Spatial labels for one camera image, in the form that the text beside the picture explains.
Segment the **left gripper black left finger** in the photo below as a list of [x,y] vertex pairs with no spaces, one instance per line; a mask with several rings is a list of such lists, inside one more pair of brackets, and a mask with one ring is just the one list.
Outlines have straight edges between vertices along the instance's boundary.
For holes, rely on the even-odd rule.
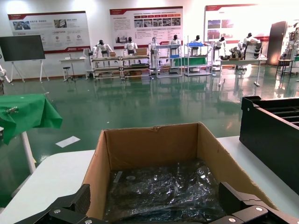
[[90,185],[83,184],[68,196],[57,198],[48,208],[21,221],[21,224],[101,224],[102,220],[88,217],[91,204]]

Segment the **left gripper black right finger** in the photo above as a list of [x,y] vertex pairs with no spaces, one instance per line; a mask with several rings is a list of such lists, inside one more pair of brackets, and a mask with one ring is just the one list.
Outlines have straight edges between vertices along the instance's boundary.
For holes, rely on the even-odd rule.
[[299,219],[269,207],[253,194],[236,191],[227,182],[219,184],[219,201],[227,214],[213,224],[297,224]]

